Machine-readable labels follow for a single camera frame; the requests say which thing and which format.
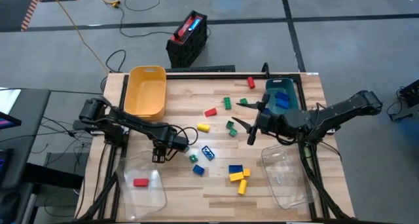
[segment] yellow block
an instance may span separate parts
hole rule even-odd
[[[244,179],[243,172],[230,174],[230,181],[238,181],[240,179]]]
[[[206,124],[198,123],[198,125],[196,126],[196,129],[200,130],[201,132],[209,132],[210,126]]]
[[[249,168],[244,168],[243,169],[243,175],[244,176],[250,176],[250,169]]]
[[[240,185],[238,186],[238,193],[244,195],[246,192],[247,181],[245,179],[240,181]]]

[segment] red block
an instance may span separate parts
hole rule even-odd
[[[247,83],[249,84],[250,89],[255,88],[255,81],[253,80],[253,77],[248,77]]]
[[[147,178],[134,179],[134,187],[147,187],[149,180]]]
[[[213,108],[204,112],[205,117],[214,116],[217,114],[217,109]]]

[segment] transparent plastic bin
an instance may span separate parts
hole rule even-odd
[[[139,219],[147,214],[157,212],[166,206],[166,193],[157,170],[152,163],[151,151],[126,159],[121,159],[116,169],[122,198],[125,218],[129,221]],[[134,187],[134,179],[147,178],[147,187]]]
[[[270,193],[279,207],[289,209],[316,200],[317,191],[303,170],[296,145],[263,149],[262,163]]]

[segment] wooden table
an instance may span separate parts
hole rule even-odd
[[[113,104],[118,105],[122,90],[124,74],[109,74],[104,96]],[[301,73],[302,86],[307,108],[311,109],[319,102],[325,105],[325,96],[318,74]],[[166,114],[163,121],[181,127],[193,126],[197,123],[211,125],[210,132],[199,132],[199,139],[187,154],[178,153],[174,159],[159,166],[160,176],[167,196],[167,205],[136,221],[308,221],[310,212],[307,205],[299,208],[283,210],[278,207],[269,194],[267,180],[261,166],[261,151],[265,147],[278,144],[269,136],[257,135],[255,145],[246,144],[247,134],[244,128],[235,124],[238,135],[232,138],[225,125],[231,116],[253,123],[257,111],[235,105],[241,98],[248,102],[261,99],[265,91],[266,80],[255,79],[256,88],[249,89],[245,79],[182,79],[168,80],[166,95]],[[223,98],[229,96],[231,110],[224,110]],[[217,108],[217,116],[205,117],[204,110]],[[334,137],[327,136],[325,141],[337,147]],[[200,149],[209,145],[215,153],[215,159],[208,161]],[[94,189],[98,176],[101,152],[104,147],[103,137],[93,139],[88,164],[86,167],[84,202],[80,215],[85,213],[94,199]],[[144,150],[151,150],[152,143],[142,134],[131,131],[127,157]],[[101,191],[109,146],[101,164],[98,193]],[[199,157],[198,164],[204,167],[205,174],[199,177],[192,172],[194,164],[188,159],[190,154]],[[319,166],[326,190],[335,202],[348,215],[353,216],[352,204],[338,155],[319,146]],[[247,179],[248,186],[244,196],[237,193],[238,184],[231,183],[228,178],[229,164],[243,164],[251,169]],[[113,191],[109,193],[105,217],[109,217]],[[126,221],[122,195],[118,207],[117,221]],[[321,216],[319,199],[316,201],[318,216]]]

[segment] black plastic crate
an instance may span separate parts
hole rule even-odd
[[[172,67],[190,67],[203,51],[207,39],[207,16],[192,10],[166,45]]]

